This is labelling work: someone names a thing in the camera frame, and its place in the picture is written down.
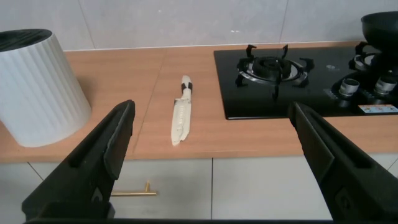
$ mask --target knife blade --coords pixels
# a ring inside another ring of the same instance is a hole
[[[172,144],[176,146],[188,136],[191,122],[191,78],[182,77],[182,96],[174,100],[174,112],[172,120]]]

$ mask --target drawer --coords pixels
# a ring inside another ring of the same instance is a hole
[[[25,222],[22,202],[42,182],[27,162],[0,164],[0,217],[1,223]]]
[[[213,218],[331,220],[303,156],[214,159]]]
[[[393,163],[398,159],[398,153],[370,154],[370,157],[383,166],[383,168],[389,170]]]
[[[59,163],[32,163],[44,179]],[[210,219],[211,159],[124,161],[113,190],[144,190],[157,196],[111,197],[115,218]]]

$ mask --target kitchen countertop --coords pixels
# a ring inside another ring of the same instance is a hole
[[[355,44],[327,42],[289,47]],[[136,102],[136,118],[126,159],[301,155],[300,142],[288,119],[225,120],[213,51],[245,48],[228,45],[67,52],[92,107],[91,119],[69,138],[38,148],[17,145],[1,124],[0,162],[61,161],[114,106],[127,99]],[[181,97],[182,75],[189,75],[193,82],[191,126],[187,139],[173,147],[173,102]],[[398,152],[398,115],[327,120],[366,152]]]

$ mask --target stove burner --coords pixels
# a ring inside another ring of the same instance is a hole
[[[376,53],[370,53],[365,55],[356,55],[352,62],[350,62],[350,69],[359,70],[359,71],[366,71],[371,68],[372,59]]]
[[[358,71],[373,71],[376,73],[398,73],[397,62],[383,53],[366,53],[363,51],[369,44],[361,42],[355,47],[356,56],[349,61],[349,68]]]
[[[256,48],[248,45],[246,49],[247,58],[242,58],[238,63],[239,75],[235,80],[237,87],[247,86],[243,83],[244,78],[250,81],[266,84],[280,85],[289,82],[296,87],[305,87],[308,85],[308,72],[314,68],[313,60],[309,58],[300,58],[306,62],[303,67],[297,62],[286,60],[287,45],[283,48],[284,54],[278,57],[254,57],[251,49]]]
[[[267,81],[280,82],[290,76],[291,67],[288,60],[281,58],[255,58],[252,65],[252,74]]]

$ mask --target white ribbed container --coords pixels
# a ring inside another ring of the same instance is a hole
[[[54,34],[0,52],[0,120],[25,147],[65,139],[89,120],[90,105]]]

